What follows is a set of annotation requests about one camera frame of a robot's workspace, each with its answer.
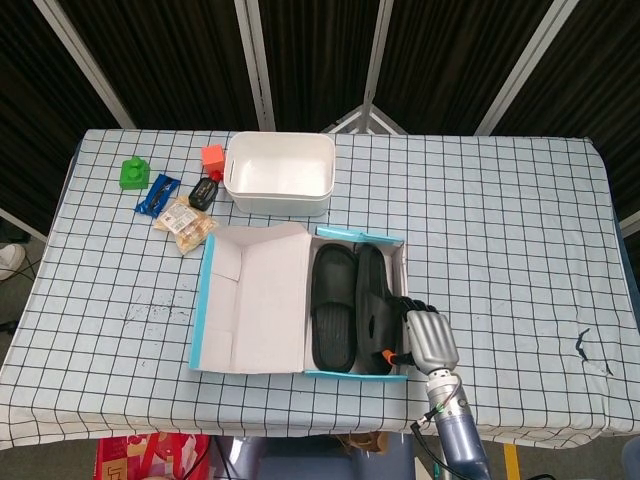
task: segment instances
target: red toy block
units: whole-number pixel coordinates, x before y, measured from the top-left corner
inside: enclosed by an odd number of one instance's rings
[[[202,166],[214,180],[214,172],[224,172],[224,151],[222,150],[222,145],[202,147]]]

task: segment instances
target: white plastic container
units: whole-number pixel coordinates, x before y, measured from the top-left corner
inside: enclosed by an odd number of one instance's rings
[[[231,139],[224,186],[240,210],[313,217],[329,208],[333,140],[315,133],[242,132]]]

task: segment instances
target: white tablecloth with black grid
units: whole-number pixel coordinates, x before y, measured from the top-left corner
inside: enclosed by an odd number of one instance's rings
[[[120,167],[138,155],[151,181],[179,178],[186,195],[201,147],[232,136],[87,132],[0,374],[0,448],[156,430],[407,431],[428,409],[418,372],[383,384],[189,370],[203,247],[183,257],[134,213],[147,190],[122,191]],[[334,138],[326,215],[248,215],[221,189],[213,216],[405,238],[410,295],[448,315],[483,438],[561,448],[640,431],[640,336],[588,140]]]

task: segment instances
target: red bag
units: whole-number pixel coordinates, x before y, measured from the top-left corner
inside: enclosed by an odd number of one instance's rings
[[[93,480],[142,480],[153,476],[182,480],[196,462],[198,466],[189,480],[206,480],[209,441],[208,435],[183,433],[102,438]]]

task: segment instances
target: blue snack package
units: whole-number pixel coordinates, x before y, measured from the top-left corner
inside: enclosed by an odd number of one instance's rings
[[[134,210],[156,218],[167,204],[169,195],[178,185],[180,185],[180,180],[167,177],[161,173],[156,178],[156,181],[153,182],[151,190],[147,193],[147,198],[140,202]]]

